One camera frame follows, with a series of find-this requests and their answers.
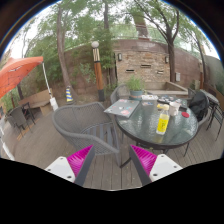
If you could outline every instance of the laptop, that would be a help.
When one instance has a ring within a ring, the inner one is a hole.
[[[129,118],[138,106],[139,102],[140,101],[137,100],[119,99],[104,112]]]

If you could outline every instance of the planter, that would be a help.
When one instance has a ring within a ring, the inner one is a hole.
[[[142,100],[142,93],[143,91],[140,90],[140,91],[133,91],[133,90],[130,90],[130,99],[131,100]]]

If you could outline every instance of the cup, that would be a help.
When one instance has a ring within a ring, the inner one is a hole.
[[[176,116],[178,114],[180,103],[170,102],[169,114],[170,116]]]

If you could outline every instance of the bench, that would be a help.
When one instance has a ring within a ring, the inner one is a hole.
[[[19,101],[19,105],[22,106],[29,102],[30,108],[40,108],[43,116],[47,115],[50,111],[53,110],[51,104],[50,104],[50,95],[48,90],[44,90],[42,92],[36,93],[34,95],[31,95],[23,100]]]

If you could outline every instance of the lamp post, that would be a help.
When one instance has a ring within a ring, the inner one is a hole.
[[[94,70],[96,75],[96,84],[99,94],[99,101],[104,101],[104,90],[103,90],[103,78],[100,64],[100,55],[99,55],[99,43],[97,41],[92,42],[93,48],[93,59],[94,59]]]

